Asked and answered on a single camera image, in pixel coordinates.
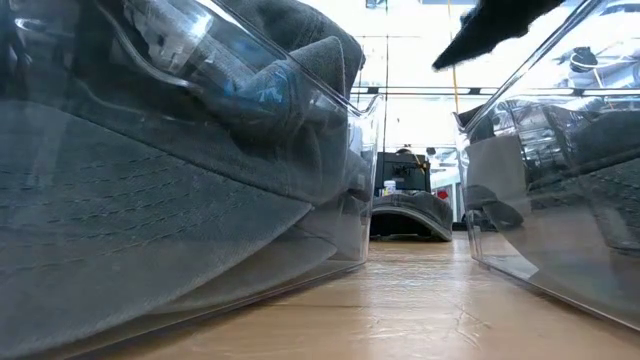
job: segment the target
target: cap brim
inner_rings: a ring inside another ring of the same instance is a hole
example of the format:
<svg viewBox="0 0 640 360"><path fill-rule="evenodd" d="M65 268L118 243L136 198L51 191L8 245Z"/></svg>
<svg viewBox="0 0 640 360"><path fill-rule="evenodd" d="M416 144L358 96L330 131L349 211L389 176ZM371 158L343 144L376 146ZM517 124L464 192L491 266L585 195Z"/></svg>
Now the cap brim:
<svg viewBox="0 0 640 360"><path fill-rule="evenodd" d="M161 306L154 313L222 305L267 291L304 274L335 254L337 248L329 240L295 225L224 274Z"/></svg>
<svg viewBox="0 0 640 360"><path fill-rule="evenodd" d="M311 209L57 109L0 112L0 357L148 313Z"/></svg>

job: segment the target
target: red object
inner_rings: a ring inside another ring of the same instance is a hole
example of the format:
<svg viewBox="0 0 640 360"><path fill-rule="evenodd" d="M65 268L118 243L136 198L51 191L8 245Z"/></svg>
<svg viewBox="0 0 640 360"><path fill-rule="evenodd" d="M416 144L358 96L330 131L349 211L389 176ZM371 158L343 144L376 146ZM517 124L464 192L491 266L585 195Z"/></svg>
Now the red object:
<svg viewBox="0 0 640 360"><path fill-rule="evenodd" d="M436 192L436 196L441 200L447 200L447 198L449 197L449 193L447 193L447 190L438 190Z"/></svg>

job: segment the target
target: plastic bin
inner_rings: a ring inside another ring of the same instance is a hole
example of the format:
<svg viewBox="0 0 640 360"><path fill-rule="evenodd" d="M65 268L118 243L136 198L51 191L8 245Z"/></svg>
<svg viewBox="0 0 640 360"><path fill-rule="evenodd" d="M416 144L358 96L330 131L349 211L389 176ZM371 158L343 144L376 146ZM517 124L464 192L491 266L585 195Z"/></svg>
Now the plastic bin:
<svg viewBox="0 0 640 360"><path fill-rule="evenodd" d="M640 328L640 2L585 1L458 116L477 260Z"/></svg>
<svg viewBox="0 0 640 360"><path fill-rule="evenodd" d="M288 43L250 1L0 1L0 358L365 261L381 99L345 99L363 59L342 29L272 10L315 31Z"/></svg>

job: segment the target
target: wooden floor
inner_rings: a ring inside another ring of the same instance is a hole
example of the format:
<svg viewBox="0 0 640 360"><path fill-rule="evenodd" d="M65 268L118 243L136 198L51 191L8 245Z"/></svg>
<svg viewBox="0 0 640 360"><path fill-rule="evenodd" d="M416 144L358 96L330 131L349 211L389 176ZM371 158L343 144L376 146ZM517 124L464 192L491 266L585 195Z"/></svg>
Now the wooden floor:
<svg viewBox="0 0 640 360"><path fill-rule="evenodd" d="M640 359L640 335L450 244L373 243L348 276L129 346L116 359Z"/></svg>

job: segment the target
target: gray cap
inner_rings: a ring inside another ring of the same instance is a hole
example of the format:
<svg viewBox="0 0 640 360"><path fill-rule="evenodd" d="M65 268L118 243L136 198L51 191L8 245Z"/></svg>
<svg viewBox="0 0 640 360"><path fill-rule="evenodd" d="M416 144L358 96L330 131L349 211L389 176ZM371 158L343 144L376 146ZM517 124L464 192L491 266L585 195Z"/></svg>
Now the gray cap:
<svg viewBox="0 0 640 360"><path fill-rule="evenodd" d="M300 67L305 47L231 95L195 99L112 64L98 40L113 29L100 27L110 24L92 2L78 3L89 10L63 36L74 47L62 46L73 66L27 41L29 67L12 81L28 85L28 98L0 102L0 357L178 299L259 256L314 207L347 191L367 195L370 183L361 178L370 168L348 150L347 107ZM96 28L78 30L87 24ZM308 67L336 83L335 64Z"/></svg>
<svg viewBox="0 0 640 360"><path fill-rule="evenodd" d="M396 214L413 219L433 231L439 238L453 240L453 210L444 200L421 191L414 195L392 194L373 200L371 221L377 215Z"/></svg>

